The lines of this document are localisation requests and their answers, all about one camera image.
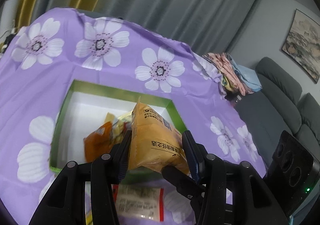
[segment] framed painting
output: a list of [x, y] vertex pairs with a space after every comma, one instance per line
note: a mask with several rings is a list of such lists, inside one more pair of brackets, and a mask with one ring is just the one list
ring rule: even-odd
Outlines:
[[313, 79], [320, 76], [320, 25], [299, 10], [285, 40], [282, 51], [297, 62]]

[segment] green box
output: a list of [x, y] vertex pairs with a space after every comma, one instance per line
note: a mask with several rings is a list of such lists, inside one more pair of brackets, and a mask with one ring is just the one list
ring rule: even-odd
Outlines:
[[[50, 169], [59, 173], [70, 160], [78, 164], [84, 163], [84, 153], [81, 151], [83, 138], [104, 123], [107, 112], [114, 113], [117, 117], [133, 110], [139, 97], [141, 103], [151, 106], [180, 133], [186, 130], [170, 99], [74, 80], [64, 99], [55, 126], [50, 152]], [[137, 168], [132, 170], [129, 176], [137, 178], [137, 174], [141, 172], [146, 174], [153, 171]]]

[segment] snack bag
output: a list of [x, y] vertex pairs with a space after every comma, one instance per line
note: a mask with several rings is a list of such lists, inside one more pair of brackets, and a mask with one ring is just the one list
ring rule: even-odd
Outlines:
[[110, 152], [113, 146], [110, 143], [111, 130], [112, 123], [106, 122], [83, 140], [84, 156], [87, 162], [92, 162], [100, 155]]
[[172, 165], [185, 174], [189, 173], [186, 156], [182, 150], [182, 136], [169, 122], [140, 99], [132, 112], [132, 140], [129, 166], [139, 166], [161, 172]]
[[128, 218], [164, 220], [163, 188], [113, 185], [117, 214]]
[[87, 162], [94, 161], [104, 153], [110, 153], [115, 144], [121, 143], [125, 132], [131, 128], [131, 123], [126, 119], [128, 114], [118, 119], [108, 113], [105, 124], [84, 139], [84, 155]]

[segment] qr code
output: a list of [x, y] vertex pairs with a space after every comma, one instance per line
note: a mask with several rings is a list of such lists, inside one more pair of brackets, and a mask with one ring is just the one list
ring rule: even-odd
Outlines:
[[168, 122], [167, 120], [165, 120], [164, 118], [162, 118], [162, 120], [163, 120], [164, 126], [171, 130], [171, 127], [170, 127], [169, 122]]

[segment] pink cloth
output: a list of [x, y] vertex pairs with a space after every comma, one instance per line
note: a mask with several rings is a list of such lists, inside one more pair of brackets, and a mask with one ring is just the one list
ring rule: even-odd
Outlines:
[[214, 53], [208, 53], [209, 58], [211, 59], [212, 63], [217, 67], [218, 70], [221, 71], [222, 74], [224, 74], [230, 84], [239, 90], [241, 95], [245, 96], [246, 89], [243, 86], [242, 82], [239, 80], [239, 78], [236, 76], [232, 69], [232, 65], [229, 62], [229, 60], [226, 58], [225, 54], [214, 54]]

